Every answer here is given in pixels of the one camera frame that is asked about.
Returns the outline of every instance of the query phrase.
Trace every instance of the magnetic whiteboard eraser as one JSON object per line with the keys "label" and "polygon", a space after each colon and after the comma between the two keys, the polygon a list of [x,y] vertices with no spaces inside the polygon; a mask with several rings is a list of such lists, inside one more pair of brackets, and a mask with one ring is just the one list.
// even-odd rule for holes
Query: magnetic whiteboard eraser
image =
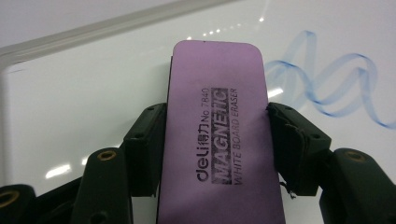
{"label": "magnetic whiteboard eraser", "polygon": [[267,105],[256,47],[175,46],[159,224],[285,223]]}

